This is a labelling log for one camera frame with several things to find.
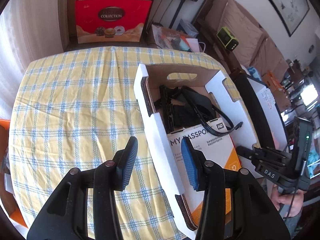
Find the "red gift bag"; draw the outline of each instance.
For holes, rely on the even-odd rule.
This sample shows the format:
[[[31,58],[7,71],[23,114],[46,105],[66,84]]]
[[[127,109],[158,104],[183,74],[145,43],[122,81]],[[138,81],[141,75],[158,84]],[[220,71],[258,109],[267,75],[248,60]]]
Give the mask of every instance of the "red gift bag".
[[[151,0],[76,0],[78,43],[139,42]]]

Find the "orange label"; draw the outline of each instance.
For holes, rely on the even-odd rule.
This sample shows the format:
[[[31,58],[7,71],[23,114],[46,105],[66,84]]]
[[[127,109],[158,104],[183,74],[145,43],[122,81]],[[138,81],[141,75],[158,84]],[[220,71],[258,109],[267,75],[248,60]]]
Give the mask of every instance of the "orange label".
[[[236,153],[236,149],[234,148],[232,149],[229,159],[227,160],[227,163],[224,166],[224,168],[232,171],[238,171],[241,168],[239,158]],[[200,223],[202,204],[203,202],[201,202],[197,206],[197,208],[191,213],[191,217],[197,226],[199,226],[199,223]],[[231,190],[229,188],[226,188],[226,214],[228,214],[230,211],[231,211]]]

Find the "green electronic device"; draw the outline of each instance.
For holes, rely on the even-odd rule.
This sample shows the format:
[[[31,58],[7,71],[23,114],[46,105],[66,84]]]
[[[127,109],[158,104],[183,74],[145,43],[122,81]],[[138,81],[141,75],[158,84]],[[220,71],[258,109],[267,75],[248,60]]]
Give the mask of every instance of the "green electronic device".
[[[228,27],[222,27],[217,37],[227,50],[233,51],[239,45],[239,40],[233,36]]]

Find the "table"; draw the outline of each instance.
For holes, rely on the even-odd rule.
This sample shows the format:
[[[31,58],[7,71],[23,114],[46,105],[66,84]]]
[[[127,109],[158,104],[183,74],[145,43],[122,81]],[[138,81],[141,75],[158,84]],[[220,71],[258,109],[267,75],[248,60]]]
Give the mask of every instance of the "table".
[[[95,168],[136,136],[138,156],[130,183],[115,192],[123,237],[184,238],[159,184],[134,96],[140,62],[192,64],[226,73],[204,53],[126,47],[76,50],[29,65],[9,134],[12,183],[28,226],[71,168]],[[241,100],[230,79],[226,86],[234,100]],[[92,191],[88,231],[93,237]]]

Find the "brown sofa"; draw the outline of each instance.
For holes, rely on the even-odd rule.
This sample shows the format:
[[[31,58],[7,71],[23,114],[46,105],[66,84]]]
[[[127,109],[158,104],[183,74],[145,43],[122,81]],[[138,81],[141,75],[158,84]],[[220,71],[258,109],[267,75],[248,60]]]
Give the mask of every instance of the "brown sofa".
[[[241,68],[241,64],[246,68],[254,66],[261,76],[271,71],[282,80],[289,67],[284,57],[257,20],[236,1],[205,0],[192,23],[213,45],[218,60],[229,73]],[[216,38],[223,26],[239,39],[233,52],[226,51]]]

